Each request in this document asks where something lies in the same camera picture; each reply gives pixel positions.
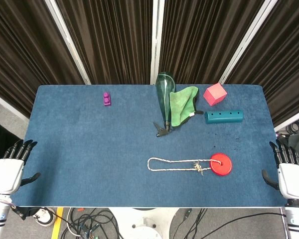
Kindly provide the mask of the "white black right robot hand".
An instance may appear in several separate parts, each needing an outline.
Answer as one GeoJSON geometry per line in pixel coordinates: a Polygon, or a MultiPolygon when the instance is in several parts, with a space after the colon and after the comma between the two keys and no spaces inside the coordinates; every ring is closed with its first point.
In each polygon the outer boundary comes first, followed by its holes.
{"type": "Polygon", "coordinates": [[[266,170],[262,170],[262,178],[265,183],[280,191],[287,200],[299,200],[299,154],[291,146],[286,146],[279,140],[269,142],[273,150],[278,182],[269,178],[266,170]]]}

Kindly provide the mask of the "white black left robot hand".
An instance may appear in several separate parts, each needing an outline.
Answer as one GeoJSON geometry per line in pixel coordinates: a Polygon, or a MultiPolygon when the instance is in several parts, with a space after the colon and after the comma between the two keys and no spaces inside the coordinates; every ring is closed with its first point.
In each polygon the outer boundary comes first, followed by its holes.
{"type": "Polygon", "coordinates": [[[0,195],[12,195],[19,187],[32,183],[40,177],[39,172],[29,178],[22,177],[26,162],[36,145],[37,142],[32,139],[19,140],[0,158],[0,195]]]}

